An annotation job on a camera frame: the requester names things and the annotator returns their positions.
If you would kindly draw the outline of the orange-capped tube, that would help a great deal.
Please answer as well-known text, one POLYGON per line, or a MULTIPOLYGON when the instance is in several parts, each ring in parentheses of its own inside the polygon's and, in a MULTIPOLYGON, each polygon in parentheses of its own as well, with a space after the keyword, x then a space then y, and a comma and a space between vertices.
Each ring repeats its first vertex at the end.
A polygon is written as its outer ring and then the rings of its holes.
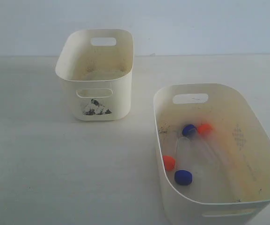
POLYGON ((234 174, 234 162, 231 159, 231 155, 227 148, 223 147, 222 137, 217 134, 214 128, 208 123, 199 125, 197 131, 214 151, 222 166, 223 173, 229 183, 232 193, 238 197, 241 194, 241 191, 234 174))
POLYGON ((183 135, 170 134, 162 140, 162 159, 165 170, 168 172, 176 169, 178 141, 181 138, 183 138, 183 135))

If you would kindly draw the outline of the blue-capped tube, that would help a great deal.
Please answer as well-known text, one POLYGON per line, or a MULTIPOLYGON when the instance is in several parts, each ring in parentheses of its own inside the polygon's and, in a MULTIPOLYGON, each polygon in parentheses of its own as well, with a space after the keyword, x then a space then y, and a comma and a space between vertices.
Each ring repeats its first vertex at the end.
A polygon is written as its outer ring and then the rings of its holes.
POLYGON ((219 161, 214 151, 201 137, 193 124, 186 125, 182 130, 182 135, 189 138, 191 148, 196 156, 211 167, 219 169, 219 161))
POLYGON ((190 140, 186 137, 179 138, 175 151, 176 169, 174 174, 175 182, 178 185, 188 186, 192 183, 191 153, 190 140))

